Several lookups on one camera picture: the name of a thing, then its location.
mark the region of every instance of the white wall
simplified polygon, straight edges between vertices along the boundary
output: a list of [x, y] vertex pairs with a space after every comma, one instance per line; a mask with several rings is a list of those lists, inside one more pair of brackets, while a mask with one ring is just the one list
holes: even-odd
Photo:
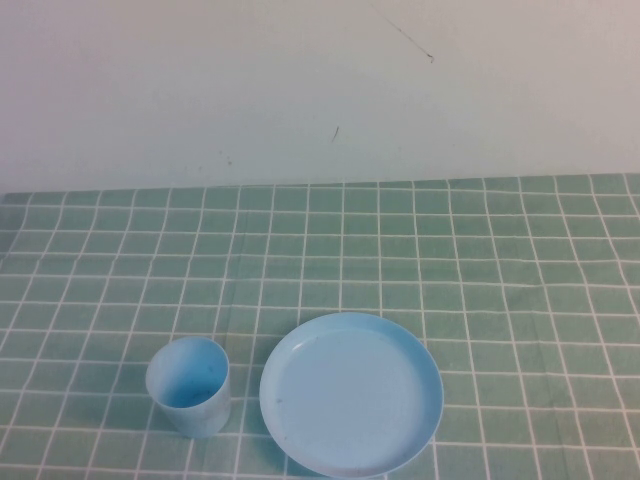
[[637, 0], [3, 1], [0, 192], [640, 170], [639, 19]]

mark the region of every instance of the scratch on wall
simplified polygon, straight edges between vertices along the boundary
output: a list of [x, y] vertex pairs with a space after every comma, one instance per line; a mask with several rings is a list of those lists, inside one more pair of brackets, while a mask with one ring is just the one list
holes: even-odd
[[411, 36], [409, 34], [407, 34], [404, 30], [402, 30], [399, 26], [397, 26], [395, 23], [393, 23], [391, 20], [389, 20], [380, 10], [378, 10], [375, 5], [371, 2], [369, 2], [369, 6], [371, 8], [373, 8], [373, 10], [380, 15], [380, 17], [382, 17], [382, 19], [387, 22], [389, 25], [391, 25], [395, 30], [397, 30], [400, 35], [402, 35], [404, 38], [406, 38], [407, 40], [409, 40], [411, 43], [413, 43], [413, 45], [420, 50], [422, 53], [424, 53], [427, 58], [429, 58], [429, 62], [433, 63], [433, 61], [435, 60], [433, 58], [433, 55], [431, 55], [429, 52], [427, 52], [424, 48], [422, 48], [420, 46], [420, 44], [418, 42], [416, 42], [413, 38], [411, 38]]

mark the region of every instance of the plate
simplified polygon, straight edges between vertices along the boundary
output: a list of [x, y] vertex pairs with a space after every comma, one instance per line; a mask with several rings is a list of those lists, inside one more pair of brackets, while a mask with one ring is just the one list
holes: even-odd
[[422, 451], [440, 422], [442, 392], [433, 358], [410, 332], [374, 315], [337, 313], [278, 343], [260, 381], [260, 408], [300, 465], [362, 478]]

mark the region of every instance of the cup rim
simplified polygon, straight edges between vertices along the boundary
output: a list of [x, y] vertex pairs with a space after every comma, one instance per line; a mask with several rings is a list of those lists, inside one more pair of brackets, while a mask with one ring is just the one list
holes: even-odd
[[[153, 395], [151, 393], [151, 389], [149, 388], [149, 370], [151, 369], [151, 366], [154, 363], [154, 360], [156, 360], [158, 358], [158, 356], [166, 350], [168, 350], [169, 348], [171, 348], [172, 346], [174, 346], [177, 343], [191, 343], [193, 341], [202, 341], [202, 340], [206, 340], [208, 343], [213, 344], [218, 350], [220, 350], [222, 352], [222, 354], [224, 355], [224, 359], [225, 359], [225, 374], [224, 374], [224, 381], [222, 382], [222, 385], [220, 386], [220, 388], [218, 389], [218, 391], [216, 391], [216, 393], [214, 393], [213, 395], [211, 395], [209, 398], [207, 398], [206, 400], [196, 404], [196, 405], [191, 405], [189, 407], [173, 407], [171, 405], [167, 405], [164, 402], [161, 402], [160, 400], [158, 400], [156, 398], [155, 395]], [[218, 394], [221, 394], [221, 392], [224, 390], [225, 386], [229, 383], [229, 371], [231, 369], [231, 365], [229, 364], [229, 356], [227, 355], [227, 352], [224, 350], [224, 348], [222, 348], [222, 345], [220, 345], [218, 342], [216, 342], [215, 340], [208, 338], [208, 337], [202, 337], [202, 336], [198, 336], [198, 335], [193, 335], [193, 336], [189, 336], [189, 337], [183, 337], [183, 338], [179, 338], [177, 340], [172, 340], [171, 342], [167, 343], [166, 345], [164, 345], [162, 348], [160, 348], [160, 350], [158, 350], [153, 357], [151, 357], [151, 360], [149, 361], [149, 365], [147, 365], [147, 371], [145, 372], [145, 387], [147, 389], [147, 393], [149, 394], [149, 396], [151, 397], [151, 399], [157, 403], [158, 405], [160, 405], [162, 408], [168, 409], [168, 410], [175, 410], [178, 412], [184, 412], [190, 409], [195, 409], [198, 407], [201, 407], [202, 405], [204, 405], [207, 402], [210, 402], [211, 400], [213, 400], [214, 398], [216, 398], [216, 396], [218, 396]]]

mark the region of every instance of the cup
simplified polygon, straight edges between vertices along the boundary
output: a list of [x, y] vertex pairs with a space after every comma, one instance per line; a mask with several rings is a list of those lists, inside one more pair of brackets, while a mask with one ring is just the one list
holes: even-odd
[[213, 340], [185, 337], [165, 345], [151, 359], [146, 384], [186, 437], [210, 437], [229, 419], [229, 359]]

